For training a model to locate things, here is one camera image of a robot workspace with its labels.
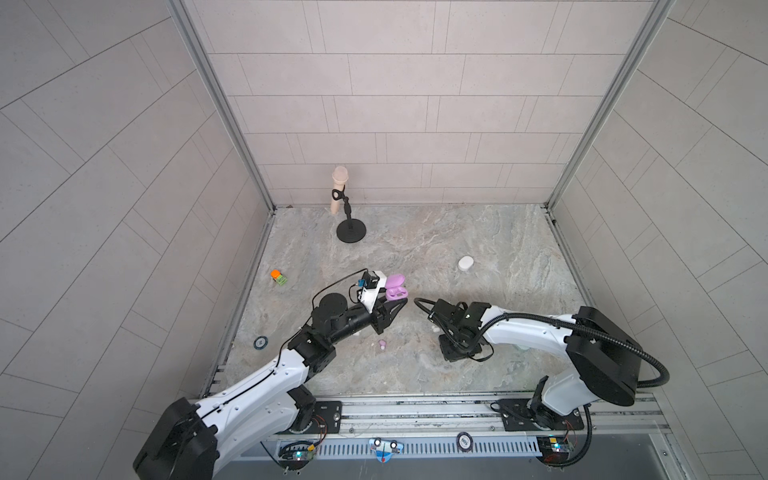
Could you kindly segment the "purple earbud case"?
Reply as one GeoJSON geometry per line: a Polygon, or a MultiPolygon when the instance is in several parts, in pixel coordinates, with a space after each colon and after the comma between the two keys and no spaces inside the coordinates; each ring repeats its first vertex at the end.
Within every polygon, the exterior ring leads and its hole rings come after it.
{"type": "Polygon", "coordinates": [[[388,301],[397,301],[408,297],[404,275],[395,274],[387,277],[385,282],[385,297],[388,301]]]}

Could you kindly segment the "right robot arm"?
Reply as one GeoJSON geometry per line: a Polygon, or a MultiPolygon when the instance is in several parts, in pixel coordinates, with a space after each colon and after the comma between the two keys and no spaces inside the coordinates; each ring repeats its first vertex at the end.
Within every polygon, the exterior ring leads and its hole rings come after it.
{"type": "Polygon", "coordinates": [[[596,400],[618,406],[635,403],[640,347],[594,308],[544,316],[482,302],[450,304],[440,299],[417,305],[440,328],[441,350],[448,361],[472,358],[484,344],[516,345],[567,360],[563,372],[540,380],[529,401],[533,415],[566,416],[596,400]]]}

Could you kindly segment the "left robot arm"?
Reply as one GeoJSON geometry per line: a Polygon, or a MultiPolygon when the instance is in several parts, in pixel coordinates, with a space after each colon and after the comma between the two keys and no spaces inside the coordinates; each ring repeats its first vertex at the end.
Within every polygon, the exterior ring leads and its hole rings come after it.
{"type": "Polygon", "coordinates": [[[371,309],[328,294],[277,357],[226,390],[168,406],[133,461],[141,479],[211,479],[268,437],[302,430],[316,399],[306,382],[336,356],[338,342],[367,327],[382,333],[406,299],[375,299],[371,309]]]}

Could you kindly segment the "white earbud case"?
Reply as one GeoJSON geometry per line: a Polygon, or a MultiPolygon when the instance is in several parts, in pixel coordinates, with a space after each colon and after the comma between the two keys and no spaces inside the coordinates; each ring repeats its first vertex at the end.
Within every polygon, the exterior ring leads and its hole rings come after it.
{"type": "Polygon", "coordinates": [[[471,256],[464,256],[458,262],[458,268],[463,271],[469,271],[474,265],[474,259],[471,256]]]}

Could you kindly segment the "black microphone stand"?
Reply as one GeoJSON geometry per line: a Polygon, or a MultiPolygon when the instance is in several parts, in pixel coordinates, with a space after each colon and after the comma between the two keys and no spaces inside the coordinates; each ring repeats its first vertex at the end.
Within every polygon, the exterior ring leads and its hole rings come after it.
{"type": "Polygon", "coordinates": [[[346,218],[337,226],[336,234],[340,241],[347,244],[353,244],[361,241],[367,233],[365,224],[352,217],[352,207],[349,198],[345,193],[345,188],[341,190],[332,190],[332,199],[343,203],[344,214],[346,218]]]}

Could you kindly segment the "small black round disc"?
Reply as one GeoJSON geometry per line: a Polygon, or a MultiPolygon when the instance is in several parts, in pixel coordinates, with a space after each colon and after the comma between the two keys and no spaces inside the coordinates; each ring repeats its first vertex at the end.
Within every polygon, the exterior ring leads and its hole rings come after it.
{"type": "Polygon", "coordinates": [[[471,452],[474,448],[473,437],[468,432],[460,432],[456,436],[456,446],[462,453],[471,452]]]}

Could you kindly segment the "orange green small toy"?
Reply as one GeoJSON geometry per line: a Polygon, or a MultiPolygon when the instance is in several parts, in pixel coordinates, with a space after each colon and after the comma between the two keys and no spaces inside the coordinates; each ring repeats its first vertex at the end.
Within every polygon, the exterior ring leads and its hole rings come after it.
{"type": "Polygon", "coordinates": [[[277,269],[270,272],[272,280],[278,285],[284,285],[287,283],[287,278],[277,269]]]}

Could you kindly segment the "beige microphone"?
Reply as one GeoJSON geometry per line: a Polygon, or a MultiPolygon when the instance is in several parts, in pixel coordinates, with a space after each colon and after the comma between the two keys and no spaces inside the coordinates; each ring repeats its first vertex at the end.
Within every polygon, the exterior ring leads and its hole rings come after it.
{"type": "Polygon", "coordinates": [[[330,212],[332,215],[336,215],[343,204],[344,192],[348,179],[349,173],[347,168],[344,166],[336,166],[332,173],[333,188],[331,192],[332,201],[330,204],[330,212]]]}

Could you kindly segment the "blue white clip gadget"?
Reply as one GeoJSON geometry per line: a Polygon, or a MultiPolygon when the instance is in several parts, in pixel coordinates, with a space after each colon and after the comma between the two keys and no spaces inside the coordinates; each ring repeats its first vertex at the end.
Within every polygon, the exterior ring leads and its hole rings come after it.
{"type": "Polygon", "coordinates": [[[394,455],[403,452],[404,445],[396,440],[386,440],[380,437],[369,440],[369,449],[379,463],[387,463],[394,455]]]}

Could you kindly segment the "right green circuit board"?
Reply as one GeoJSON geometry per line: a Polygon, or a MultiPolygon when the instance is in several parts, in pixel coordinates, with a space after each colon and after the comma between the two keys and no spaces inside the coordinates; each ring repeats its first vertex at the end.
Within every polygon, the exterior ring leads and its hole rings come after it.
{"type": "Polygon", "coordinates": [[[564,436],[538,436],[537,445],[541,455],[538,460],[546,465],[557,465],[569,459],[572,446],[564,436]]]}

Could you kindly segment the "green circuit board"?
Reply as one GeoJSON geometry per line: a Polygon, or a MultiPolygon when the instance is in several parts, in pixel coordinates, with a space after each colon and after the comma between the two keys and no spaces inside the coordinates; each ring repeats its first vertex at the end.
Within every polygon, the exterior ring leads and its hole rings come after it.
{"type": "Polygon", "coordinates": [[[310,441],[297,441],[280,448],[280,463],[288,470],[300,470],[311,462],[317,452],[317,446],[310,441]]]}
{"type": "Polygon", "coordinates": [[[557,465],[569,459],[572,446],[564,436],[538,436],[537,445],[541,455],[538,460],[546,465],[557,465]]]}

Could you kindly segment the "left green circuit board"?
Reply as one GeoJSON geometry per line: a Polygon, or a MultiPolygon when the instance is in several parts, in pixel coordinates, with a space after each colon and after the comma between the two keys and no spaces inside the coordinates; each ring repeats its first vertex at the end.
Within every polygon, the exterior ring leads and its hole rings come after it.
{"type": "Polygon", "coordinates": [[[288,470],[300,470],[311,462],[317,452],[317,446],[310,441],[297,441],[280,448],[280,463],[288,470]]]}

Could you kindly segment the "aluminium front rail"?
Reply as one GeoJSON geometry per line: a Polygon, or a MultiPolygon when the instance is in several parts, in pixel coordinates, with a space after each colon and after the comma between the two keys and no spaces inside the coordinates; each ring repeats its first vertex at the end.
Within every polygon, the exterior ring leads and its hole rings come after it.
{"type": "Polygon", "coordinates": [[[499,399],[528,399],[528,392],[454,393],[443,395],[353,395],[320,397],[317,401],[339,401],[342,406],[338,434],[294,435],[288,432],[298,415],[295,401],[287,394],[259,407],[241,402],[230,405],[218,400],[198,401],[198,414],[206,425],[217,428],[220,442],[277,439],[337,439],[453,437],[460,432],[479,436],[545,435],[548,431],[504,429],[501,416],[491,409],[499,399]]]}

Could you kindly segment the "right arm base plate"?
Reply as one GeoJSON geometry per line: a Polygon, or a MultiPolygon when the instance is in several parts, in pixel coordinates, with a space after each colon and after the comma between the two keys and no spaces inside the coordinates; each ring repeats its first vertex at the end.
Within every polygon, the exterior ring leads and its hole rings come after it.
{"type": "Polygon", "coordinates": [[[501,416],[504,429],[511,431],[562,431],[584,430],[584,416],[573,410],[562,416],[544,405],[529,406],[528,399],[499,399],[491,409],[501,416]]]}

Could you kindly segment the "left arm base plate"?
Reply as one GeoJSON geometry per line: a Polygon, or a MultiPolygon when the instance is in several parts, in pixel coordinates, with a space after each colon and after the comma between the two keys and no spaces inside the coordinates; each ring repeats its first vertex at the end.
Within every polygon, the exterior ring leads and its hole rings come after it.
{"type": "Polygon", "coordinates": [[[312,411],[309,411],[308,406],[302,407],[288,432],[294,435],[338,434],[341,429],[342,406],[339,401],[317,401],[312,411]]]}

